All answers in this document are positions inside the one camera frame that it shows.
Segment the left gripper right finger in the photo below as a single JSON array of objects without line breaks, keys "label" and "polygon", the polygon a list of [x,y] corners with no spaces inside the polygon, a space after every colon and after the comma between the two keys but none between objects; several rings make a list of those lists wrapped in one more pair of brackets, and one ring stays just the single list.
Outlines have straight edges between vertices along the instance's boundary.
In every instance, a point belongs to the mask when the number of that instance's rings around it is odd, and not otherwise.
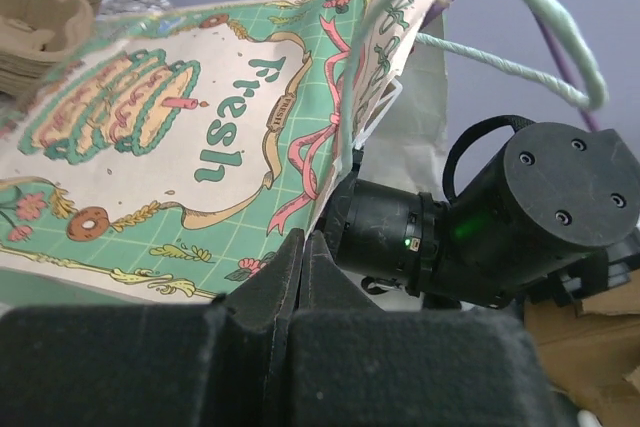
[{"label": "left gripper right finger", "polygon": [[298,311],[376,311],[369,297],[335,264],[323,234],[305,241],[298,286]]}]

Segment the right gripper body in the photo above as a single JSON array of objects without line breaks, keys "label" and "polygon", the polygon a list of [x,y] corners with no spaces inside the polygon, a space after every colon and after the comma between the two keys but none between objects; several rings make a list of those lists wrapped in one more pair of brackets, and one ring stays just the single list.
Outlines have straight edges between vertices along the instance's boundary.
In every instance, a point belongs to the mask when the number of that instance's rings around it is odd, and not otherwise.
[{"label": "right gripper body", "polygon": [[361,287],[378,295],[403,289],[419,297],[422,274],[432,273],[440,247],[440,203],[359,177],[362,158],[331,194],[319,230],[338,267],[364,277]]}]

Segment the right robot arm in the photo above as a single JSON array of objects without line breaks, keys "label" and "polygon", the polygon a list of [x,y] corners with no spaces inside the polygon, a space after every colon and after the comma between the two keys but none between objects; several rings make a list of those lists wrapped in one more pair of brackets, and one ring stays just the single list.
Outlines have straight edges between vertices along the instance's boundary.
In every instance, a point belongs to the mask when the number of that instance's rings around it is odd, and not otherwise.
[{"label": "right robot arm", "polygon": [[316,227],[366,290],[402,289],[427,306],[567,306],[639,268],[639,163],[614,130],[483,120],[451,148],[442,190],[436,200],[352,170]]}]

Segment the cardboard cup carrier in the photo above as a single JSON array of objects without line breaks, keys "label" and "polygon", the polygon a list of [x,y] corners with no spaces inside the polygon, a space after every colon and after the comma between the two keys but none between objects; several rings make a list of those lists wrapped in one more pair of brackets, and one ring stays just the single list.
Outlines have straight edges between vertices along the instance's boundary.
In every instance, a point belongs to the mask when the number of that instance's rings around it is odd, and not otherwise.
[{"label": "cardboard cup carrier", "polygon": [[1,91],[26,92],[90,35],[102,0],[1,0]]}]

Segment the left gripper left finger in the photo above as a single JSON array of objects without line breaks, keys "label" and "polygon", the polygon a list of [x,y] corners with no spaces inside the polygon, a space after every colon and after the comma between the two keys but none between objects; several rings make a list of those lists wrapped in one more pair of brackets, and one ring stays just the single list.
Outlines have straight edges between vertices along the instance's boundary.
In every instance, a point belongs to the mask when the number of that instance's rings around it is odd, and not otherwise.
[{"label": "left gripper left finger", "polygon": [[265,335],[277,325],[286,330],[296,310],[304,247],[304,231],[292,229],[264,267],[211,304],[223,308],[245,332]]}]

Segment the brown cardboard box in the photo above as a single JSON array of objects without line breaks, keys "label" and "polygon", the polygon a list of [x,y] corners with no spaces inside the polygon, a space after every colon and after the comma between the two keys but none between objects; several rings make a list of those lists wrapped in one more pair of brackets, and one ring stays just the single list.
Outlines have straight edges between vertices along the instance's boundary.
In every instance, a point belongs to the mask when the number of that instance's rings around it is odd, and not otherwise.
[{"label": "brown cardboard box", "polygon": [[524,325],[551,383],[604,426],[639,424],[639,233],[610,255],[630,280],[573,305],[527,302]]}]

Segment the green Fresh paper bag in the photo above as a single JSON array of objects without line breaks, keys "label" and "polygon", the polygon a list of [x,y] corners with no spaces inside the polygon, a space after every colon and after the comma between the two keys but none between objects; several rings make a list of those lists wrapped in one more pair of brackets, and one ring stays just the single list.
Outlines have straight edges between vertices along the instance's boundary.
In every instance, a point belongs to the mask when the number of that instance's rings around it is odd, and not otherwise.
[{"label": "green Fresh paper bag", "polygon": [[448,0],[248,0],[130,17],[54,68],[1,133],[1,302],[203,303],[310,231],[364,143],[366,180],[434,190],[455,53],[583,111],[607,87],[557,0],[522,0],[582,89],[444,38]]}]

